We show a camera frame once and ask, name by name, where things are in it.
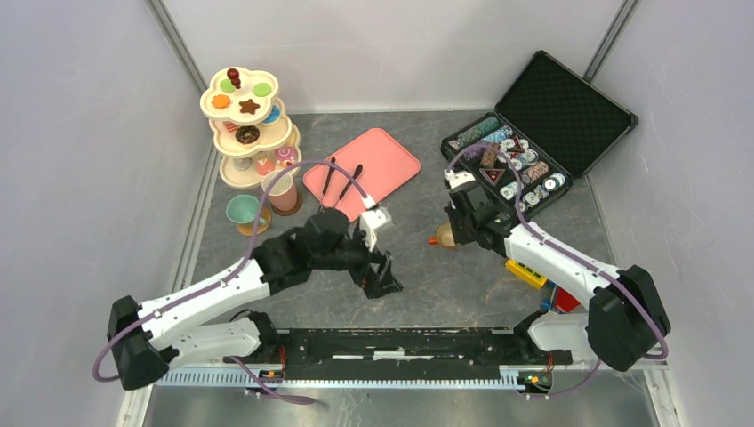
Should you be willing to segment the blue donut toy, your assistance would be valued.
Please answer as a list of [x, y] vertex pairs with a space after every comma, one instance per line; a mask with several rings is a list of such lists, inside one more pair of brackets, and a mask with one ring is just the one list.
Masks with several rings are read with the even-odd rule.
[[261, 125], [273, 125], [280, 119], [281, 116], [281, 109], [277, 105], [273, 105], [269, 114], [263, 121], [261, 121]]

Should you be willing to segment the green round cookie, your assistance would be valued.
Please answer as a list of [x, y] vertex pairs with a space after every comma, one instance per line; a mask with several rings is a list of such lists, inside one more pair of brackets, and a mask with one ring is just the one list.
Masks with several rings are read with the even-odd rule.
[[222, 79], [219, 83], [219, 87], [224, 93], [232, 93], [236, 90], [236, 87], [228, 78]]
[[257, 97], [266, 97], [272, 94], [273, 86], [268, 83], [258, 83], [253, 87], [253, 94]]

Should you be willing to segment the orange flower cookie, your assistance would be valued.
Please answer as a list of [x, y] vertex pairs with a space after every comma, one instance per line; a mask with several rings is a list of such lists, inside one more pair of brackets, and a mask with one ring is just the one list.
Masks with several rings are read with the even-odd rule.
[[225, 109], [228, 108], [232, 103], [232, 100], [228, 97], [228, 95], [225, 94], [217, 94], [214, 95], [212, 98], [212, 106], [215, 109]]

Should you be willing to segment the brown star cookie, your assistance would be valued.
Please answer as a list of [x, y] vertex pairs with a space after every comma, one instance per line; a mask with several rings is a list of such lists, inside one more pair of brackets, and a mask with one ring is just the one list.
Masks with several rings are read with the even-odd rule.
[[246, 101], [240, 101], [240, 112], [242, 114], [251, 114], [254, 115], [257, 110], [261, 107], [259, 103], [257, 103], [254, 99], [250, 98]]

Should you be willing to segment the small pink cupcake toy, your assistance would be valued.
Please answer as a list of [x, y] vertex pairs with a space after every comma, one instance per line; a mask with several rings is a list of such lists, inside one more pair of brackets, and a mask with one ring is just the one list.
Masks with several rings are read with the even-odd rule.
[[268, 157], [257, 157], [255, 160], [255, 171], [259, 176], [274, 172], [276, 169], [276, 163], [270, 160]]

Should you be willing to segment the white cupcake toy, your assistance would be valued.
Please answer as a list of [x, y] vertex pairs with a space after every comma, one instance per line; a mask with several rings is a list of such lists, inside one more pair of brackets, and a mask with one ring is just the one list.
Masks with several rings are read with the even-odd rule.
[[233, 158], [232, 165], [237, 171], [245, 171], [252, 167], [253, 160], [250, 157]]

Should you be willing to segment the small orange cup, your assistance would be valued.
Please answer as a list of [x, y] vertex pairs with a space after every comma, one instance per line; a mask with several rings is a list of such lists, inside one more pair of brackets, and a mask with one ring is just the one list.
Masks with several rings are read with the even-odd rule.
[[428, 239], [428, 243], [431, 246], [454, 249], [456, 247], [456, 243], [453, 236], [452, 225], [449, 222], [440, 224], [436, 228], [435, 234]]

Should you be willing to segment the pink mug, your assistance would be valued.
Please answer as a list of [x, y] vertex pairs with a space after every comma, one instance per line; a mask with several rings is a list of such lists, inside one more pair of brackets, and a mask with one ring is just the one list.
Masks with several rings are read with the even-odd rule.
[[271, 172], [265, 176], [261, 183], [263, 191], [267, 194], [267, 200], [275, 196], [298, 193], [295, 181], [290, 173]]

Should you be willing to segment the teal green cup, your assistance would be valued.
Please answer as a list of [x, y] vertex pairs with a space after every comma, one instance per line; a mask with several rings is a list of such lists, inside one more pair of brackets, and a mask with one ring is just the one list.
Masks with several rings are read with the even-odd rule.
[[261, 226], [267, 226], [269, 221], [263, 213], [263, 205], [260, 200], [251, 195], [233, 197], [225, 210], [227, 218], [236, 225], [252, 225], [257, 221]]

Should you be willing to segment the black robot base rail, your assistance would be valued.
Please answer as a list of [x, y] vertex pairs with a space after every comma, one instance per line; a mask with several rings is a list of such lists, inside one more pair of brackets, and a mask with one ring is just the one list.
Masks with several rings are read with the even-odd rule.
[[241, 361], [290, 387], [523, 390], [574, 358], [509, 327], [291, 328]]

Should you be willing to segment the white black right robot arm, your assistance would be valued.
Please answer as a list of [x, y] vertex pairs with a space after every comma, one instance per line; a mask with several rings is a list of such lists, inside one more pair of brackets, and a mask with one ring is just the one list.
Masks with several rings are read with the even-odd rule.
[[513, 340], [516, 356], [535, 363], [551, 350], [587, 351], [625, 372], [640, 359], [663, 360], [670, 322], [653, 278], [632, 265], [619, 269], [552, 237], [535, 222], [498, 209], [485, 190], [465, 183], [449, 191], [446, 207], [456, 244], [476, 243], [523, 263], [555, 282], [582, 313], [534, 314]]

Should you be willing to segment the pink swirl cake toy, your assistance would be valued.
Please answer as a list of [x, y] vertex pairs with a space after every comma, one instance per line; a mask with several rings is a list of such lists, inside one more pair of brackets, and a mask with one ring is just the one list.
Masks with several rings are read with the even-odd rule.
[[299, 152], [294, 146], [286, 145], [275, 150], [277, 166], [287, 167], [299, 162]]

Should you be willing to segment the dark brown round coaster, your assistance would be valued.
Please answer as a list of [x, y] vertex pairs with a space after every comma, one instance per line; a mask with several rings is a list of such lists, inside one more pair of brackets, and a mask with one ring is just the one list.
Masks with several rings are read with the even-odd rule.
[[270, 205], [275, 214], [290, 216], [301, 209], [302, 197], [299, 193], [275, 196], [271, 198]]

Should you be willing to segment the pink slice cake toy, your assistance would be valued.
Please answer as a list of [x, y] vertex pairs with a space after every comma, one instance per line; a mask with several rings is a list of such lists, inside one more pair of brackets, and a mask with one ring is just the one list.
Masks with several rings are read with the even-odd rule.
[[223, 124], [229, 133], [236, 132], [237, 129], [239, 128], [239, 125], [236, 125], [229, 121], [224, 121]]

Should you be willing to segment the chocolate donut toy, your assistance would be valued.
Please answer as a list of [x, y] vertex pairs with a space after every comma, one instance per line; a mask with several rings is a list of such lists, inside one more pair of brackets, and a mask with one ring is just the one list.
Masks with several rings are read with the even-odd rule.
[[260, 137], [261, 131], [255, 125], [239, 126], [235, 132], [236, 141], [242, 145], [254, 144]]

